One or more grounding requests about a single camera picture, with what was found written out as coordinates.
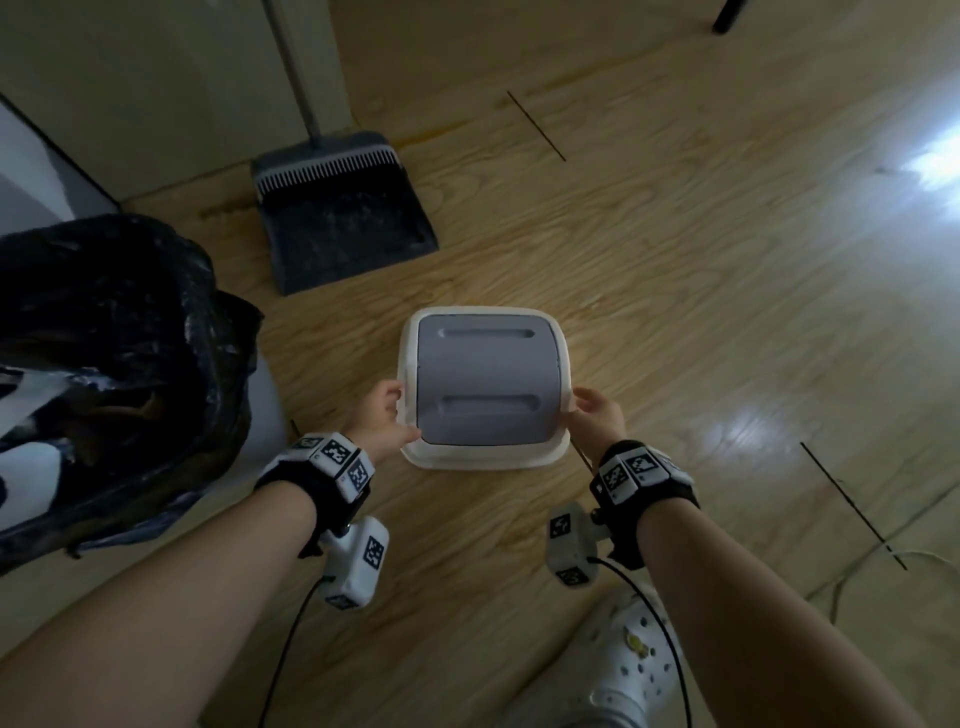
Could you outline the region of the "white trash bin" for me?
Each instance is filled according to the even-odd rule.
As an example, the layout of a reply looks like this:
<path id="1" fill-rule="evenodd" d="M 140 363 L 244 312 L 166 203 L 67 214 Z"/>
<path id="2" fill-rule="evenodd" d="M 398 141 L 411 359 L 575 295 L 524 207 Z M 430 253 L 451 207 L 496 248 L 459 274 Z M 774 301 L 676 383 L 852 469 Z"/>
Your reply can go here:
<path id="1" fill-rule="evenodd" d="M 247 380 L 247 396 L 250 425 L 246 440 L 233 464 L 209 485 L 206 495 L 252 487 L 274 457 L 287 448 L 289 423 L 279 388 L 261 351 Z"/>

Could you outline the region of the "person's left forearm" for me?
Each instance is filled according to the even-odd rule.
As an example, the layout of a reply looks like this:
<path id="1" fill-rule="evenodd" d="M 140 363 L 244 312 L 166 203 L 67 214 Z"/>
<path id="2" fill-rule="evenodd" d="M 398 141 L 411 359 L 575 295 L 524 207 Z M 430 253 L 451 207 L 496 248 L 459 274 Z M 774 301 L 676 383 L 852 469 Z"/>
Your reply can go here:
<path id="1" fill-rule="evenodd" d="M 0 660 L 0 728 L 194 728 L 315 525 L 270 483 L 110 579 Z"/>

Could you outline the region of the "person's right forearm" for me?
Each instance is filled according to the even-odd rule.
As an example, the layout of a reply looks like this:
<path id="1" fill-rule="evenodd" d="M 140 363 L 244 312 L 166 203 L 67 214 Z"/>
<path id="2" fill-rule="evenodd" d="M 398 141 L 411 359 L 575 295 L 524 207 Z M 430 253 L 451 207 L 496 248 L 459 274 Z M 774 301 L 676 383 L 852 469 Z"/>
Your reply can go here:
<path id="1" fill-rule="evenodd" d="M 926 728 L 834 625 L 691 502 L 653 504 L 635 534 L 718 728 Z"/>

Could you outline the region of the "black wrist band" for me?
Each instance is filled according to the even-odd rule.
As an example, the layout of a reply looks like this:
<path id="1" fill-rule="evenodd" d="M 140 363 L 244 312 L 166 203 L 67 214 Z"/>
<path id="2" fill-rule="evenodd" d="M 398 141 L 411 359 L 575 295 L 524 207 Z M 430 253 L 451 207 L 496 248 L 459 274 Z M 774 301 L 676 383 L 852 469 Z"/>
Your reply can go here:
<path id="1" fill-rule="evenodd" d="M 626 439 L 613 443 L 602 455 L 589 491 L 597 508 L 596 525 L 608 531 L 613 544 L 610 558 L 630 572 L 645 567 L 637 537 L 642 515 L 654 504 L 685 500 L 700 507 L 695 481 L 663 451 Z"/>
<path id="2" fill-rule="evenodd" d="M 316 511 L 314 530 L 298 559 L 323 554 L 320 539 L 342 537 L 370 494 L 376 467 L 366 450 L 340 432 L 308 433 L 273 458 L 254 483 L 255 491 L 289 482 L 304 491 Z"/>

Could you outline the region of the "person's left hand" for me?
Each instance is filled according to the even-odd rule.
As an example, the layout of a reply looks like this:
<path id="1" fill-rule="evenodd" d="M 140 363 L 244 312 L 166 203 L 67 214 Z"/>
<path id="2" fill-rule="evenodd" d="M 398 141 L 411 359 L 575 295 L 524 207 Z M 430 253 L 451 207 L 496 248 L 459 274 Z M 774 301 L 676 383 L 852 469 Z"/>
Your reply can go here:
<path id="1" fill-rule="evenodd" d="M 401 381 L 378 381 L 357 401 L 343 427 L 342 434 L 363 450 L 376 468 L 401 452 L 401 449 L 387 447 L 387 421 L 393 418 L 399 421 L 398 403 L 402 394 Z"/>

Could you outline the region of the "black left wrist band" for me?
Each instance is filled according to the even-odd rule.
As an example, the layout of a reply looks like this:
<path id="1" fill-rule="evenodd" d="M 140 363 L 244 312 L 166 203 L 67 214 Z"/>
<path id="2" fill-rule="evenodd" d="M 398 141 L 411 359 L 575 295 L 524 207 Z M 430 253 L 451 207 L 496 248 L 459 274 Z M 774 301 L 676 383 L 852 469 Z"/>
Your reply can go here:
<path id="1" fill-rule="evenodd" d="M 316 511 L 314 530 L 298 559 L 323 554 L 320 539 L 342 537 L 370 494 L 376 467 L 366 450 L 340 432 L 308 433 L 273 458 L 254 483 L 255 491 L 289 482 L 304 491 Z"/>

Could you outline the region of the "black right wrist band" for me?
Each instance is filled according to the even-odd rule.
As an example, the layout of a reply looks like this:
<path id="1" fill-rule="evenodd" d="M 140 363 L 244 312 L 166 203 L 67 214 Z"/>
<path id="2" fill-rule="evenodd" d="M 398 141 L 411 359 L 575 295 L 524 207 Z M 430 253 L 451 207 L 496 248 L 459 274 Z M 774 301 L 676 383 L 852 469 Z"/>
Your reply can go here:
<path id="1" fill-rule="evenodd" d="M 654 504 L 685 500 L 700 507 L 695 481 L 663 451 L 626 439 L 613 443 L 602 455 L 589 491 L 597 508 L 596 525 L 608 531 L 613 544 L 610 558 L 630 572 L 645 567 L 637 537 L 642 515 Z"/>

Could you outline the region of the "person's right hand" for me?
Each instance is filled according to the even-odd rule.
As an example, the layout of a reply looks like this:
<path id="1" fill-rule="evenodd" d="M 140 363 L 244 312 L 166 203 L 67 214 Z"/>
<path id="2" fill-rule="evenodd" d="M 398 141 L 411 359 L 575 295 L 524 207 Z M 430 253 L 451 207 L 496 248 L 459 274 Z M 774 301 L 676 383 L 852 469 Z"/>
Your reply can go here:
<path id="1" fill-rule="evenodd" d="M 600 465 L 606 452 L 615 444 L 629 438 L 626 420 L 618 403 L 586 386 L 575 386 L 571 391 L 571 409 L 588 413 L 588 434 L 570 434 L 571 442 L 593 470 Z M 559 420 L 565 427 L 565 411 Z"/>

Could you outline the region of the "black trash bag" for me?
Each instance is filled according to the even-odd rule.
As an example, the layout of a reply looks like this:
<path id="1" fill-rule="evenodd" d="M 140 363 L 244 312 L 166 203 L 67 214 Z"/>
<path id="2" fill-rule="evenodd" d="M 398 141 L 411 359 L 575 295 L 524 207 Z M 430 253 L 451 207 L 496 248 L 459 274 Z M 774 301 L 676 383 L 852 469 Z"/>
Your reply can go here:
<path id="1" fill-rule="evenodd" d="M 0 237 L 0 576 L 158 539 L 234 466 L 263 313 L 159 220 Z"/>

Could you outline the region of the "white bin lid grey flap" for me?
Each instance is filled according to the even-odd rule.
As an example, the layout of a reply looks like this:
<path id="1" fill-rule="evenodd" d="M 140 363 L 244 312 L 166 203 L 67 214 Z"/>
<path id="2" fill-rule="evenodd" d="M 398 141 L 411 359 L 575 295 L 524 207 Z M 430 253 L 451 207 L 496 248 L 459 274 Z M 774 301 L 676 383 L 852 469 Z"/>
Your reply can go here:
<path id="1" fill-rule="evenodd" d="M 399 342 L 398 408 L 420 438 L 402 454 L 437 471 L 512 471 L 562 458 L 570 434 L 570 352 L 552 316 L 522 307 L 414 312 Z"/>

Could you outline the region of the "white clog shoe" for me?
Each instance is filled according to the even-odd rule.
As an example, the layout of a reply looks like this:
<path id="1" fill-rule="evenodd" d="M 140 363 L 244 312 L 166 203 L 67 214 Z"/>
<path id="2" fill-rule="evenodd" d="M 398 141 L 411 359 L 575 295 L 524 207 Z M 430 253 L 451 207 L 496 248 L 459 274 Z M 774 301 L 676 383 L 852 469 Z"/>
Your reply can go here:
<path id="1" fill-rule="evenodd" d="M 649 728 L 680 689 L 676 633 L 656 589 L 611 590 L 558 658 L 503 710 L 495 728 Z"/>

